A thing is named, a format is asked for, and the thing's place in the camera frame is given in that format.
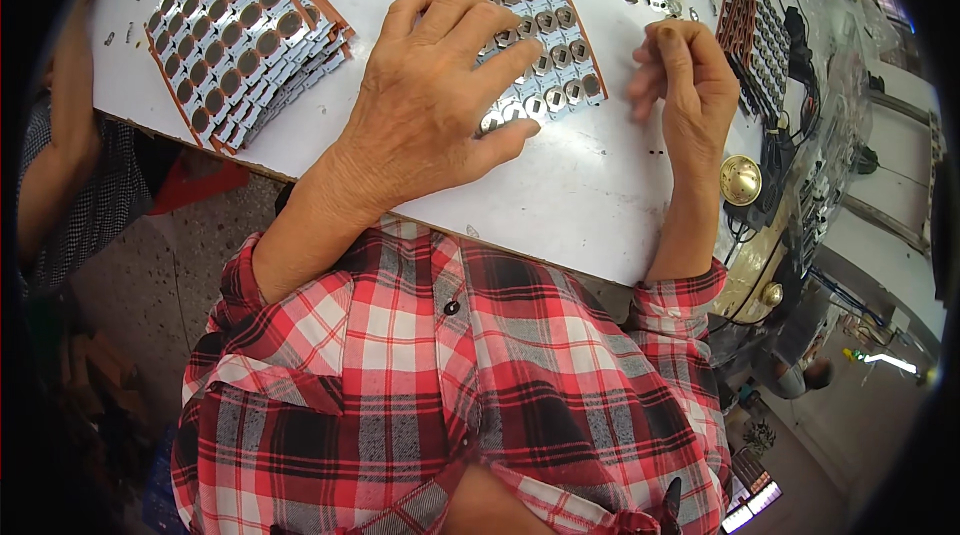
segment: white table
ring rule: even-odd
[[[393,0],[330,0],[357,35],[353,59],[320,80],[258,135],[237,160],[299,178],[336,140],[354,105],[367,59]],[[396,211],[550,264],[631,285],[653,260],[672,190],[657,111],[629,121],[625,87],[643,27],[664,17],[624,0],[572,0],[590,38],[610,99],[548,124],[516,160],[484,179],[404,204]],[[114,117],[194,145],[151,58],[143,23],[160,0],[97,0],[93,16],[94,106]],[[706,0],[683,0],[711,30]],[[133,33],[129,43],[129,24]],[[110,46],[103,41],[115,32]],[[760,159],[762,130],[738,111],[727,154]],[[721,217],[715,254],[730,236]]]

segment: person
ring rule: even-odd
[[[16,209],[25,296],[56,291],[150,211],[182,147],[93,109],[90,1],[70,7],[27,120]]]
[[[823,389],[834,380],[834,363],[826,356],[813,358],[821,345],[812,346],[793,366],[788,366],[769,346],[760,346],[750,359],[752,376],[747,384],[759,382],[785,400],[796,400],[808,391]]]
[[[486,178],[540,125],[476,125],[540,57],[520,19],[398,0],[356,106],[224,267],[171,462],[191,532],[715,532],[730,452],[707,358],[719,168],[739,85],[695,21],[646,27],[673,201],[624,330],[570,275],[384,215]]]

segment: right hand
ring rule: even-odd
[[[720,44],[695,20],[668,18],[648,24],[642,46],[633,52],[640,69],[627,86],[633,119],[650,118],[662,98],[663,139],[674,181],[719,182],[727,132],[740,96],[737,76]]]
[[[328,150],[353,183],[352,202],[378,217],[476,181],[521,154],[540,131],[532,119],[473,137],[498,97],[543,52],[539,41],[524,39],[475,67],[487,42],[519,24],[516,14],[487,0],[393,2],[350,120]]]

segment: checkered shirt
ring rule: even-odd
[[[558,533],[719,529],[718,261],[638,285],[621,330],[561,270],[389,216],[266,304],[259,240],[223,269],[183,380],[191,532],[437,533],[470,463]]]

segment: red plaid shirt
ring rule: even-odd
[[[625,334],[556,268],[390,217],[268,305],[259,239],[183,380],[192,532],[436,533],[471,462],[559,533],[719,528],[730,454],[700,341],[719,262],[638,285]]]

